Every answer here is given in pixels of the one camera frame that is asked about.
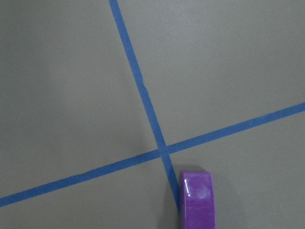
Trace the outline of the purple trapezoid block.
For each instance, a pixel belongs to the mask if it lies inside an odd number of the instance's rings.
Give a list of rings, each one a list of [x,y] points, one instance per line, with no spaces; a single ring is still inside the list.
[[[180,172],[181,229],[216,229],[216,212],[211,173],[205,170]]]

